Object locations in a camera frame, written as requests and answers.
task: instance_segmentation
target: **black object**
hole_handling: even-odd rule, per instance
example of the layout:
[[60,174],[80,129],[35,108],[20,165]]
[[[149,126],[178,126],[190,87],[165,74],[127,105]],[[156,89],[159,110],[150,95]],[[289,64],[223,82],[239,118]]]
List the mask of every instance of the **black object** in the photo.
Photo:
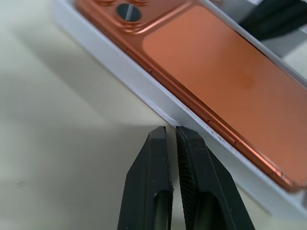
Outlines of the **black object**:
[[123,20],[128,22],[137,22],[141,18],[141,11],[133,4],[120,4],[117,7],[117,13]]
[[258,40],[290,33],[307,23],[302,0],[263,0],[240,25]]
[[[187,230],[255,230],[227,169],[200,135],[176,128]],[[152,131],[127,173],[118,230],[170,230],[173,187],[165,127]]]

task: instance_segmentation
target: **volume button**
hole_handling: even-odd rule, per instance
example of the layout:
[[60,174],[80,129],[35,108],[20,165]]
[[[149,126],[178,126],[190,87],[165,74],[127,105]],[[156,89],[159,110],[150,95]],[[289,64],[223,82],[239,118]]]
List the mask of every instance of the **volume button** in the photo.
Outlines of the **volume button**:
[[139,58],[137,58],[129,49],[126,49],[126,54],[129,55],[130,58],[132,58],[136,63],[138,63],[144,70],[151,73],[152,69],[148,67],[143,61],[140,61]]
[[236,144],[236,141],[231,136],[226,134],[223,130],[221,130],[215,123],[213,123],[213,121],[208,121],[208,125],[214,131],[216,131],[219,135],[221,135],[229,144],[231,144],[231,145],[235,145]]

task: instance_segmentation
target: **white cardboard box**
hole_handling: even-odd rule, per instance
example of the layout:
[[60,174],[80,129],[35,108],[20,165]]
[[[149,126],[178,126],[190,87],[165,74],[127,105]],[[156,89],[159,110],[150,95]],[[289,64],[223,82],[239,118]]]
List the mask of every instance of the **white cardboard box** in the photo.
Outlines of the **white cardboard box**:
[[[304,78],[260,42],[246,34],[224,13],[209,2],[207,7],[256,45],[272,61],[306,85]],[[306,191],[290,194],[281,189],[88,22],[75,9],[73,0],[54,0],[54,14],[57,22],[69,35],[169,124],[186,126],[199,132],[235,182],[263,209],[277,218],[307,219],[307,208],[306,204],[304,205]]]

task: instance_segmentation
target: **smartphone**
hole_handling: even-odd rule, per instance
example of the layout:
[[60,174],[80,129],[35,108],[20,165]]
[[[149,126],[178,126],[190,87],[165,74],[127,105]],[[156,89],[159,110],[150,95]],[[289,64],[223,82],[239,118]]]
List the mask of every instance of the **smartphone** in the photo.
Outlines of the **smartphone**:
[[307,186],[307,90],[197,0],[77,9],[289,192]]

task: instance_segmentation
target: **orange smartphone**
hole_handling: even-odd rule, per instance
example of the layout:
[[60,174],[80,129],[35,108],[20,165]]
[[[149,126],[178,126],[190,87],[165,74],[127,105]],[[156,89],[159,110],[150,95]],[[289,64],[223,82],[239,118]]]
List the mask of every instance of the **orange smartphone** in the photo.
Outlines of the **orange smartphone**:
[[78,10],[289,192],[307,186],[307,90],[197,0],[77,0]]

